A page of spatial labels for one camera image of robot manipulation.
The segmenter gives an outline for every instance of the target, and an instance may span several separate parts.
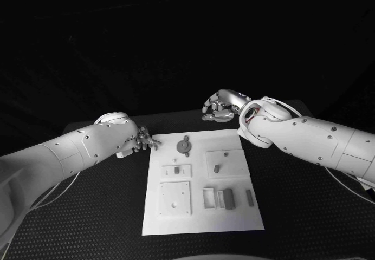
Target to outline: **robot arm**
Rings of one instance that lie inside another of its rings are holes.
[[[162,143],[137,127],[126,113],[106,114],[90,125],[51,141],[0,157],[0,247],[41,194],[114,153],[129,156]]]
[[[221,104],[231,108],[218,110]],[[202,119],[228,121],[224,118],[232,118],[238,113],[238,134],[254,145],[269,148],[276,144],[292,156],[375,183],[374,134],[307,116],[293,118],[274,99],[264,97],[251,101],[250,97],[227,89],[211,96],[204,113],[209,106],[214,113]]]

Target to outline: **black background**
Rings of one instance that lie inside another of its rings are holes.
[[[202,2],[2,6],[2,154],[110,112],[198,109],[221,88],[374,131],[374,6]]]

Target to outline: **textured mat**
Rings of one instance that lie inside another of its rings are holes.
[[[287,103],[312,116],[300,101]],[[238,128],[238,120],[207,122],[201,116],[194,110],[133,120],[153,134]],[[65,132],[88,124],[93,121],[72,123]],[[375,259],[375,205],[341,186],[320,166],[274,145],[263,149],[243,138],[241,142],[266,231],[142,236],[147,150],[123,159],[113,155],[81,172],[64,196],[26,216],[6,259],[176,259],[201,254]],[[357,182],[335,175],[367,196]]]

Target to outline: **black mat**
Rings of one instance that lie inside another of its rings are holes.
[[[300,101],[287,103],[312,116]],[[238,120],[207,122],[201,116],[194,110],[133,120],[153,134],[238,128]],[[72,123],[65,132],[91,123]],[[241,142],[264,231],[142,236],[147,150],[123,159],[113,155],[82,171],[64,196],[26,216],[6,259],[175,259],[218,253],[271,259],[375,259],[375,205],[341,186],[320,166],[274,145],[263,149],[243,138]],[[359,184],[335,175],[367,196]]]

